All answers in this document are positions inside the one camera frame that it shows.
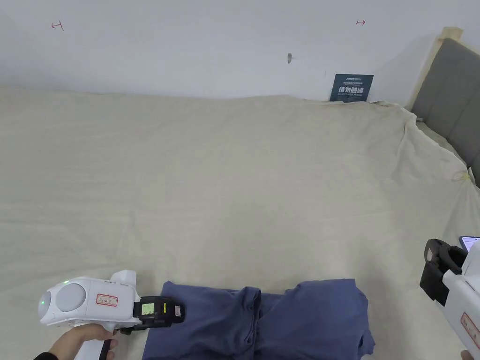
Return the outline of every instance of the bed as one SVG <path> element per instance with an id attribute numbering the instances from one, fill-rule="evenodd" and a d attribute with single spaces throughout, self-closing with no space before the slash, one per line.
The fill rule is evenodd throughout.
<path id="1" fill-rule="evenodd" d="M 65 330 L 38 321 L 47 288 L 122 269 L 137 271 L 141 296 L 167 280 L 282 293 L 354 277 L 372 359 L 459 358 L 419 280 L 427 239 L 480 233 L 480 60 L 458 39 L 438 44 L 413 113 L 0 90 L 3 359 L 32 359 Z M 146 335 L 120 336 L 116 359 L 140 359 Z"/>

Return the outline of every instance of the yellow sticker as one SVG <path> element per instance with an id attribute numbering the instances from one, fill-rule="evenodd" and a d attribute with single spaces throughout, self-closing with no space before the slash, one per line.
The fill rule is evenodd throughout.
<path id="1" fill-rule="evenodd" d="M 154 312 L 153 304 L 142 304 L 142 315 L 151 315 Z"/>

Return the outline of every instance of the smartphone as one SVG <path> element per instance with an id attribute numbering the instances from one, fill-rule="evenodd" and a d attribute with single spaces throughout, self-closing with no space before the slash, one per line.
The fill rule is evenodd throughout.
<path id="1" fill-rule="evenodd" d="M 475 244 L 478 239 L 480 238 L 475 238 L 473 236 L 460 236 L 460 239 L 458 240 L 460 241 L 460 245 L 462 245 L 464 250 L 470 251 L 473 244 Z"/>

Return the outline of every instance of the black mount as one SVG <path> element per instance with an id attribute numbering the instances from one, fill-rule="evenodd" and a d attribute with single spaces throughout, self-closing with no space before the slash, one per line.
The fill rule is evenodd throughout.
<path id="1" fill-rule="evenodd" d="M 172 324 L 182 323 L 185 320 L 185 307 L 165 296 L 144 296 L 133 304 L 133 317 L 142 323 L 121 328 L 122 334 L 130 335 L 132 331 L 170 327 Z"/>
<path id="2" fill-rule="evenodd" d="M 425 266 L 421 275 L 420 287 L 432 300 L 442 306 L 448 296 L 448 288 L 442 279 L 448 270 L 455 275 L 462 273 L 462 265 L 468 252 L 458 246 L 450 246 L 438 239 L 430 239 L 425 246 Z"/>

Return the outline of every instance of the white handle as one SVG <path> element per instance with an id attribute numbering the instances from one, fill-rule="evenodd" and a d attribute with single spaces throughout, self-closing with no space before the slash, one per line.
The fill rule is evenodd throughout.
<path id="1" fill-rule="evenodd" d="M 101 324 L 107 331 L 113 332 L 115 324 L 105 323 Z M 75 360 L 99 360 L 102 352 L 104 341 L 102 340 L 90 340 L 85 341 L 80 350 L 78 351 Z"/>

